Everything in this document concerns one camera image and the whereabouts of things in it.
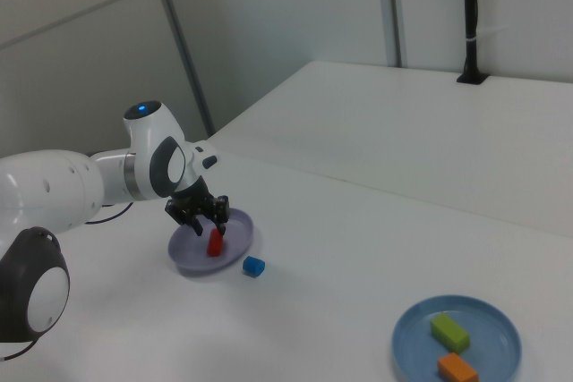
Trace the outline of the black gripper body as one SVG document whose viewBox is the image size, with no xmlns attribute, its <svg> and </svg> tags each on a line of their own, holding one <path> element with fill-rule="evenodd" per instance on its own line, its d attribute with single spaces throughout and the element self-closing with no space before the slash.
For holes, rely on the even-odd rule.
<svg viewBox="0 0 573 382">
<path fill-rule="evenodd" d="M 182 191 L 176 191 L 172 198 L 177 204 L 192 212 L 202 212 L 207 201 L 210 199 L 208 185 L 203 179 L 198 179 L 193 185 Z"/>
</svg>

